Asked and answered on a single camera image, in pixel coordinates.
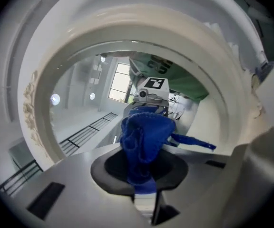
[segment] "metal railing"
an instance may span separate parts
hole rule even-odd
[[[96,133],[109,124],[115,117],[117,117],[116,114],[109,113],[63,140],[59,143],[62,151],[66,156],[71,156],[78,148],[96,135]]]
[[[13,196],[26,182],[37,174],[42,173],[42,168],[33,160],[0,185],[0,191]]]
[[[85,144],[116,116],[117,115],[114,113],[109,113],[62,141],[60,146],[65,155],[72,155],[78,148],[80,148],[80,146]],[[0,185],[0,191],[9,196],[13,196],[25,185],[26,182],[42,172],[42,168],[35,160],[33,160],[4,181]]]

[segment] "camera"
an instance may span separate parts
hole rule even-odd
[[[166,78],[147,78],[138,86],[138,95],[135,102],[159,104],[163,101],[168,102],[169,83]]]

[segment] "black slot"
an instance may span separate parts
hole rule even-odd
[[[222,162],[218,162],[218,161],[207,161],[206,162],[207,165],[211,165],[211,166],[214,166],[214,167],[218,167],[218,168],[225,168],[226,166],[226,163],[222,163]]]
[[[159,225],[179,214],[179,211],[170,205],[166,205],[161,192],[156,195],[155,210],[152,217],[152,226]]]
[[[57,201],[65,185],[51,182],[32,203],[27,207],[27,210],[44,220],[54,203]]]

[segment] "ceiling light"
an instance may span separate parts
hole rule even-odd
[[[58,94],[53,94],[50,98],[50,102],[53,104],[53,105],[57,105],[60,103],[60,96]]]
[[[95,99],[95,94],[94,94],[94,93],[91,93],[91,94],[89,95],[89,98],[90,98],[91,100]]]

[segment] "blue fabric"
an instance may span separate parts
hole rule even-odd
[[[134,185],[135,192],[140,194],[156,191],[149,165],[157,157],[162,145],[170,144],[167,141],[170,136],[179,143],[200,145],[211,150],[216,148],[196,138],[174,134],[175,122],[160,115],[163,112],[154,113],[156,110],[157,107],[136,107],[121,123],[120,144],[128,161],[127,181]]]

